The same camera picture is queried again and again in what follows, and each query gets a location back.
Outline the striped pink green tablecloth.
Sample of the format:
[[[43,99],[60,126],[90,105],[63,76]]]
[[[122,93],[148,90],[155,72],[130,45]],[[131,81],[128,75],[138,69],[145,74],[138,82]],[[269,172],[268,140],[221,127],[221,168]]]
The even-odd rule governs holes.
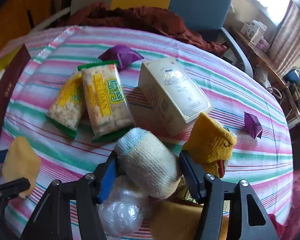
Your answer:
[[[78,66],[96,62],[121,44],[141,55],[119,72],[136,126],[179,154],[195,116],[208,110],[237,138],[223,179],[247,180],[267,213],[284,225],[292,207],[292,146],[285,114],[266,88],[215,55],[168,37],[119,28],[61,27],[12,40],[0,51],[2,58],[25,45],[30,54],[7,106],[0,149],[21,136],[41,159],[34,191],[6,207],[10,229],[21,235],[51,181],[73,181],[93,172],[113,150],[112,142],[93,142],[88,116],[71,140],[51,123],[47,111]]]

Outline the white boxes on desk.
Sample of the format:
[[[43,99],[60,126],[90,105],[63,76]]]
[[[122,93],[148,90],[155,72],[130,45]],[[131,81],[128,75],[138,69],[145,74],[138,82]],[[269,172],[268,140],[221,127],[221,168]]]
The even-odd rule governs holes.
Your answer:
[[[256,46],[264,53],[267,53],[270,48],[270,44],[264,38],[266,29],[267,26],[262,22],[253,20],[249,24],[243,24],[241,33],[249,40],[249,43],[251,43],[253,46]]]

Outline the wooden side desk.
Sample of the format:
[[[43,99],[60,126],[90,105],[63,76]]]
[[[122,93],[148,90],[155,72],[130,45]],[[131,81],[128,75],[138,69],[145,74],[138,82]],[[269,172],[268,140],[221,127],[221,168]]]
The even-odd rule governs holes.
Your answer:
[[[251,60],[249,61],[251,65],[256,66],[256,63],[262,64],[262,68],[265,69],[270,76],[272,76],[276,82],[282,87],[285,91],[287,99],[290,103],[292,113],[295,117],[300,117],[300,109],[297,107],[293,96],[289,90],[289,86],[286,84],[283,78],[274,71],[274,65],[271,59],[260,49],[256,48],[248,38],[242,34],[240,31],[235,30],[233,27],[230,27],[230,34],[233,34],[235,38],[239,39],[240,42],[245,46],[246,50],[249,51]]]

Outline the white sock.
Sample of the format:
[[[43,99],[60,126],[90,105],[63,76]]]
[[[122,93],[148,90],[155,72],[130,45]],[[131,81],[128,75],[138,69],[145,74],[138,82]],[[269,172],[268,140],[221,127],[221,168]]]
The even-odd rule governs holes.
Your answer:
[[[114,151],[126,175],[148,196],[166,199],[176,191],[182,176],[178,157],[150,131],[131,129]]]

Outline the yellow sponge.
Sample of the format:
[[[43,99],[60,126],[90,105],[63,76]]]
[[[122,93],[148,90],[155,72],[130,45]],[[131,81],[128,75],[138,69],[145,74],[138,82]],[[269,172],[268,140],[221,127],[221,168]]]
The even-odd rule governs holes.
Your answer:
[[[41,159],[31,147],[25,137],[16,137],[6,154],[2,167],[2,176],[5,182],[19,178],[26,178],[30,182],[30,188],[19,193],[19,197],[29,196],[35,186],[41,166]]]

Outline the pink striped curtain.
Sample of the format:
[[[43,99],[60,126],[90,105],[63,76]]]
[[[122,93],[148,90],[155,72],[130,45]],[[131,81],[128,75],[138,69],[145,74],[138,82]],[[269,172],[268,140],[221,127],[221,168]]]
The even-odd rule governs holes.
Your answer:
[[[279,77],[287,74],[300,57],[300,8],[294,2],[289,4],[268,56]]]

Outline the clear plastic bag ball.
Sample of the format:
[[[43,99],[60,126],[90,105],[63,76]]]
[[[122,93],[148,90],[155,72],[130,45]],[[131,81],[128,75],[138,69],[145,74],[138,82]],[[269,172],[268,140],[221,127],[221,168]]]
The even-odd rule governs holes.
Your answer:
[[[111,237],[137,232],[148,209],[148,196],[127,175],[118,176],[109,197],[98,207],[104,231]]]

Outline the green yellow cracker pack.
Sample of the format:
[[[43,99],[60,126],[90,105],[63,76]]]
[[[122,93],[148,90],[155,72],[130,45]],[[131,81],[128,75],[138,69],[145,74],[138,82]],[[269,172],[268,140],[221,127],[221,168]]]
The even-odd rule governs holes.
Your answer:
[[[76,70],[59,91],[46,116],[57,129],[74,140],[85,110],[82,75]]]
[[[117,140],[135,126],[118,66],[119,62],[112,60],[77,67],[82,75],[93,143]]]

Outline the yellow cartoon sock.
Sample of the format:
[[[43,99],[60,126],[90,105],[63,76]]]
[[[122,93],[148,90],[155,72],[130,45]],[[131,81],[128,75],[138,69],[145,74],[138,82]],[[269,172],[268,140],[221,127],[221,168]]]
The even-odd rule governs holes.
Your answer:
[[[187,151],[207,173],[223,178],[236,143],[234,133],[216,119],[200,113],[182,150]]]

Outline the cream cardboard box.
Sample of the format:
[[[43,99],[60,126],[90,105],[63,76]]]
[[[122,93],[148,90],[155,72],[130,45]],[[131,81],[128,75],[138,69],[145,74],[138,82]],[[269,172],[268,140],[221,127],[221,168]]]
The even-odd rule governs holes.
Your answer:
[[[190,127],[213,105],[173,57],[141,64],[138,87],[172,137]]]

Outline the purple candy wrapper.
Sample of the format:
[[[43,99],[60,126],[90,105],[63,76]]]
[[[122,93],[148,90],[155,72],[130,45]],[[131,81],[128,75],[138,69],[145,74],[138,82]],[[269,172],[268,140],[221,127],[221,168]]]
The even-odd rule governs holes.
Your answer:
[[[245,127],[249,133],[249,135],[253,138],[260,138],[262,137],[263,133],[263,128],[262,125],[260,124],[257,116],[247,113],[244,113],[244,124]]]
[[[127,67],[129,67],[133,62],[144,59],[144,57],[136,51],[121,44],[109,48],[98,58],[102,61],[117,61],[118,70],[124,70]]]

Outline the dark red blanket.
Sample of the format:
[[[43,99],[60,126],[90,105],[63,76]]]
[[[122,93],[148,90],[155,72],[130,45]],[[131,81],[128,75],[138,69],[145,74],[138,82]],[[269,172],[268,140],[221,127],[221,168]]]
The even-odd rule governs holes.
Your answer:
[[[66,25],[146,31],[193,45],[217,56],[221,56],[228,49],[222,43],[205,41],[199,33],[187,28],[181,17],[167,9],[157,7],[142,6],[110,10],[105,3],[96,2],[79,9],[59,24],[60,27]]]

